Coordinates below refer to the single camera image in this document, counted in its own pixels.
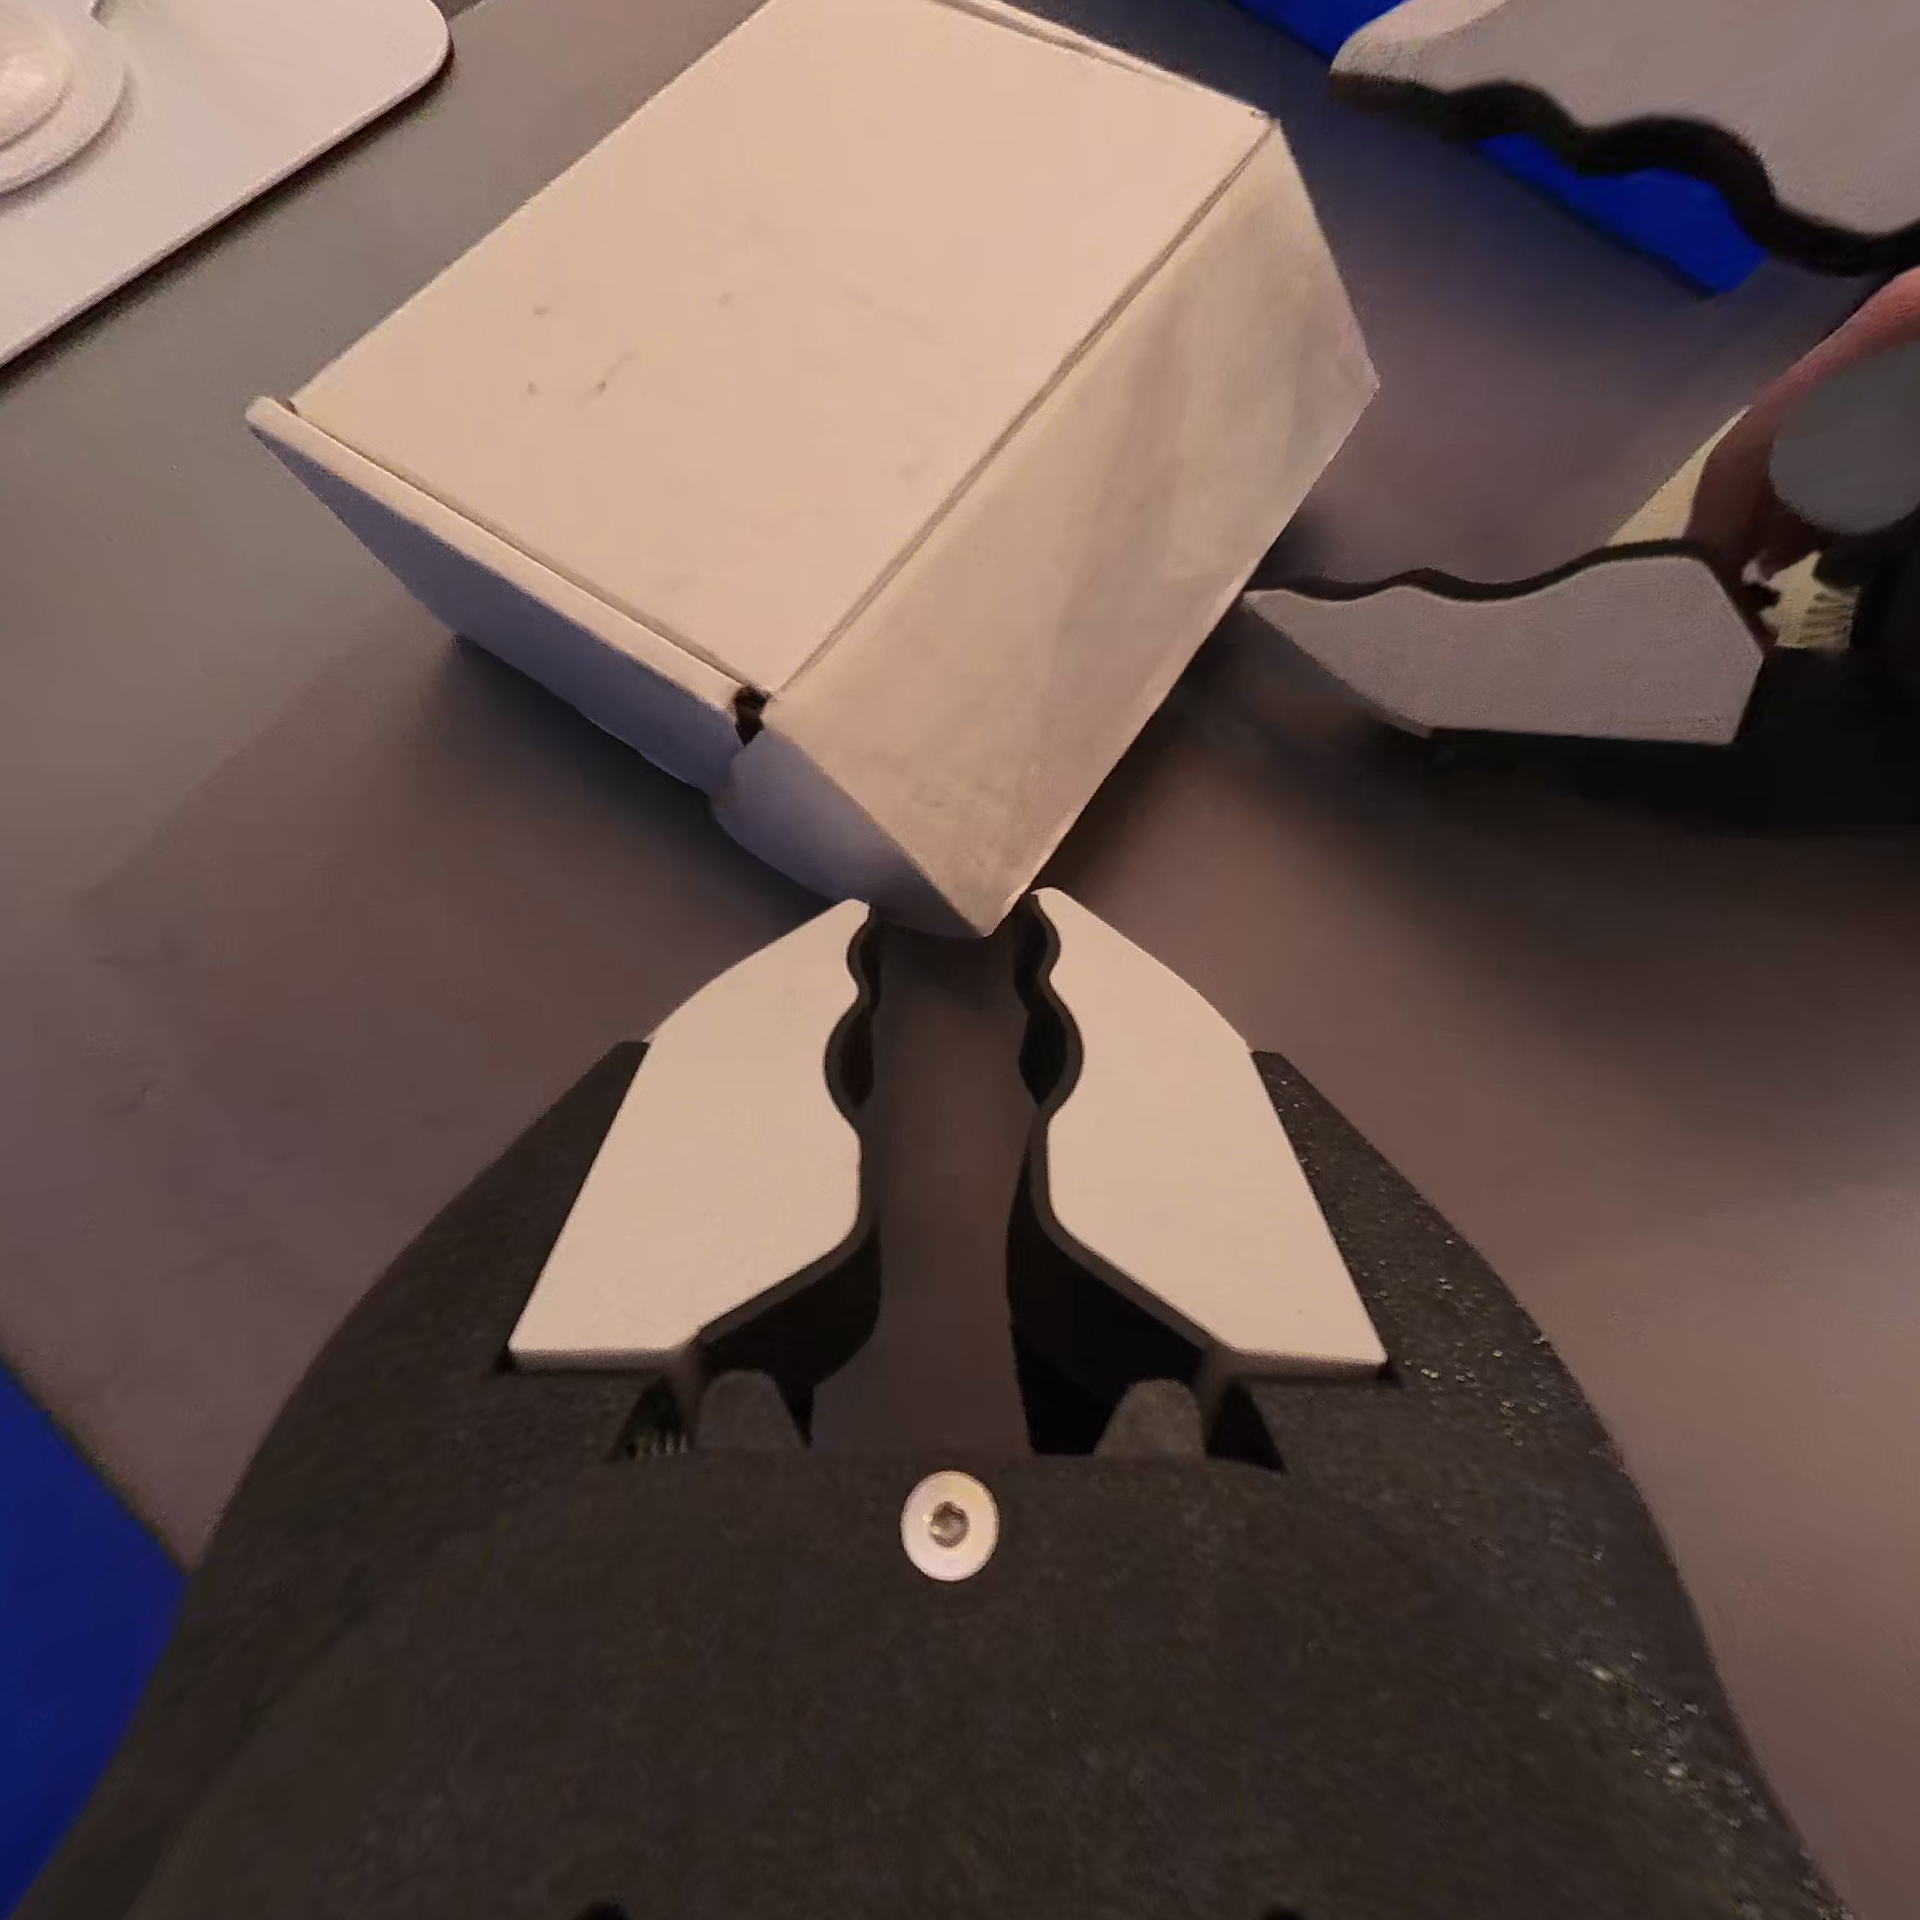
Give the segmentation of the blue plastic bin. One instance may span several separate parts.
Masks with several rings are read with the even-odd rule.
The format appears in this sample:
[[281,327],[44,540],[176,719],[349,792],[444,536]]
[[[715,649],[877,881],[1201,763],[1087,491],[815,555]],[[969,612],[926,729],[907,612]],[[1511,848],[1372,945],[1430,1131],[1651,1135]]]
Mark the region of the blue plastic bin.
[[123,1741],[185,1574],[60,1422],[3,1372],[3,1916]]
[[[1393,1],[1238,1],[1238,11],[1329,61]],[[1622,175],[1582,174],[1534,134],[1493,134],[1472,144],[1496,171],[1523,181],[1584,225],[1660,262],[1692,289],[1715,296],[1752,279],[1765,248],[1736,223],[1721,191],[1703,181],[1647,167]]]

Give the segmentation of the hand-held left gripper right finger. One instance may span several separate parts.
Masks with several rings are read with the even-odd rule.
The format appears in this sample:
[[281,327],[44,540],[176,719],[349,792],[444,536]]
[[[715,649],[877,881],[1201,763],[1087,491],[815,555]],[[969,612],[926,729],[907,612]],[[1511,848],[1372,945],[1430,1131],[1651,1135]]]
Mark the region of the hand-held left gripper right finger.
[[1016,1345],[1086,1395],[1379,1377],[1384,1344],[1238,1029],[1065,892],[1016,916]]

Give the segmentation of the person's right hand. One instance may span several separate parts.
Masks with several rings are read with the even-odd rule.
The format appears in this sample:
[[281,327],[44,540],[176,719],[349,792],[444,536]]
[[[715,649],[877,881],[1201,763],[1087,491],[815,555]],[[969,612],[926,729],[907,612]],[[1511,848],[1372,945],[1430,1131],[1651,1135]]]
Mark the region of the person's right hand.
[[1812,529],[1792,516],[1768,483],[1771,448],[1792,406],[1837,373],[1916,337],[1918,270],[1909,270],[1887,279],[1846,321],[1768,381],[1717,444],[1695,488],[1692,536],[1732,576],[1756,568],[1767,579],[1812,545]]

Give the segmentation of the document stand with white base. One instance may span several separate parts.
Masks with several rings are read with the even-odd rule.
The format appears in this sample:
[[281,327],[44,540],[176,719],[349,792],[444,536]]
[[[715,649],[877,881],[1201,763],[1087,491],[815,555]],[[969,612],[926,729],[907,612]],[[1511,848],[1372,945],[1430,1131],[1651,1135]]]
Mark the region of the document stand with white base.
[[432,1],[13,1],[3,361],[161,262],[444,68]]

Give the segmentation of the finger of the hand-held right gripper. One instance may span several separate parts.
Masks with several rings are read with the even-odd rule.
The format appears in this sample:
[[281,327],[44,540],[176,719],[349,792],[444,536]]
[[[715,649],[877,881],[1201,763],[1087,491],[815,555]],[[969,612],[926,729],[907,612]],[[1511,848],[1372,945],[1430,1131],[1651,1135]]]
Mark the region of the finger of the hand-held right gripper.
[[1356,705],[1413,736],[1726,748],[1768,644],[1684,540],[1593,549],[1516,583],[1413,566],[1251,590],[1251,617]]
[[1916,1],[1411,1],[1356,29],[1329,77],[1447,136],[1701,181],[1811,271],[1916,264]]

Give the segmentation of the white cardboard mailer box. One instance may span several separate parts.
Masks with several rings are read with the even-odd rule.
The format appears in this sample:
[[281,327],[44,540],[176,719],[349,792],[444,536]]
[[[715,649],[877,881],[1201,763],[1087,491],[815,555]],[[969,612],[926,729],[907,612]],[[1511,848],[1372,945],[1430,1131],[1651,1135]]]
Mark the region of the white cardboard mailer box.
[[1283,127],[763,5],[252,432],[815,895],[981,936],[1375,395]]

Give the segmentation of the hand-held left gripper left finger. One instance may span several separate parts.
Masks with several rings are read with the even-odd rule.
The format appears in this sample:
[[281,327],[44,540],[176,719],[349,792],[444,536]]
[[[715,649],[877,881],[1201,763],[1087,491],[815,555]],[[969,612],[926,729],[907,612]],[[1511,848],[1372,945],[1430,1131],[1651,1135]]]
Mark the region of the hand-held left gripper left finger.
[[509,1334],[521,1372],[774,1380],[799,1423],[869,1341],[880,925],[848,901],[703,982],[640,1062]]

